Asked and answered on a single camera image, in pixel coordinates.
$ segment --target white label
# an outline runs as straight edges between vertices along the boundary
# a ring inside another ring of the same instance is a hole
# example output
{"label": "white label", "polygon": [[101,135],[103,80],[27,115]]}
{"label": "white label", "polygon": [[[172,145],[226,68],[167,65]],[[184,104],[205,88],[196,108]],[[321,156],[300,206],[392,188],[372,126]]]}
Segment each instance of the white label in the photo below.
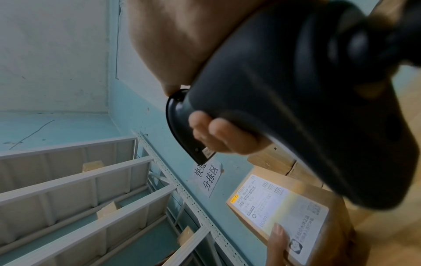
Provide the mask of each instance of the white label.
{"label": "white label", "polygon": [[221,163],[210,159],[207,163],[196,165],[193,168],[191,179],[200,190],[209,198],[221,175]]}
{"label": "white label", "polygon": [[206,156],[206,158],[208,158],[208,159],[209,159],[209,157],[211,157],[215,153],[213,150],[209,149],[208,147],[205,147],[202,150],[202,152]]}
{"label": "white label", "polygon": [[329,212],[309,200],[263,178],[251,175],[231,203],[268,235],[274,223],[289,235],[289,254],[305,265]]}

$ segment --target barcode scanner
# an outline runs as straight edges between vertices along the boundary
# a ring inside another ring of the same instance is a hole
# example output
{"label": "barcode scanner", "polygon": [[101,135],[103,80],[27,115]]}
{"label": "barcode scanner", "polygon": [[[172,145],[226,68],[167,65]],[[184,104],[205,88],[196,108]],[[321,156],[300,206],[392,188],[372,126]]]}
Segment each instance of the barcode scanner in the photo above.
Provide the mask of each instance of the barcode scanner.
{"label": "barcode scanner", "polygon": [[336,193],[389,209],[404,198],[418,146],[387,72],[421,64],[421,1],[394,28],[354,5],[271,3],[215,51],[189,90],[168,99],[172,134],[198,164],[214,154],[193,137],[201,110],[288,148]]}

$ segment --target wooden floor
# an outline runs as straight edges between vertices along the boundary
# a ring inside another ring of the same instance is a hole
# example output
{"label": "wooden floor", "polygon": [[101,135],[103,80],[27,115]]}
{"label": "wooden floor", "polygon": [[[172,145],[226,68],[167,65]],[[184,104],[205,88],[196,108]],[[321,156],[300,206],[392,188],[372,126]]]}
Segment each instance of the wooden floor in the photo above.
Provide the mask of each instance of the wooden floor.
{"label": "wooden floor", "polygon": [[[403,114],[421,146],[421,71],[400,90]],[[356,231],[371,244],[368,266],[421,265],[421,159],[403,204],[389,212],[350,209]]]}

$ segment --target person's hand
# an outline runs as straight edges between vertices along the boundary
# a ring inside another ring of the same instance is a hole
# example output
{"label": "person's hand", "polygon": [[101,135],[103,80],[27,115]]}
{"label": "person's hand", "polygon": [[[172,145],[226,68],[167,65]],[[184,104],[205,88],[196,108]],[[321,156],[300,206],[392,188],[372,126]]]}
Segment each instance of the person's hand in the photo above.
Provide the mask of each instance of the person's hand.
{"label": "person's hand", "polygon": [[[128,0],[133,47],[167,96],[191,85],[223,40],[267,0]],[[271,142],[204,112],[190,115],[196,139],[223,153],[250,154]]]}
{"label": "person's hand", "polygon": [[284,251],[287,245],[287,233],[281,225],[275,223],[267,244],[266,266],[285,266]]}

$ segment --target paper sign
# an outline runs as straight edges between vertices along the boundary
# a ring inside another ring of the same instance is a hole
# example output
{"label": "paper sign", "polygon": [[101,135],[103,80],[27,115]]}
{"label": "paper sign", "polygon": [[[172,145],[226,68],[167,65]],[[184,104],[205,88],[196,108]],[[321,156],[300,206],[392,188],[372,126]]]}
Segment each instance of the paper sign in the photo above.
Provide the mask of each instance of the paper sign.
{"label": "paper sign", "polygon": [[221,163],[215,159],[193,168],[192,180],[209,198],[221,175]]}

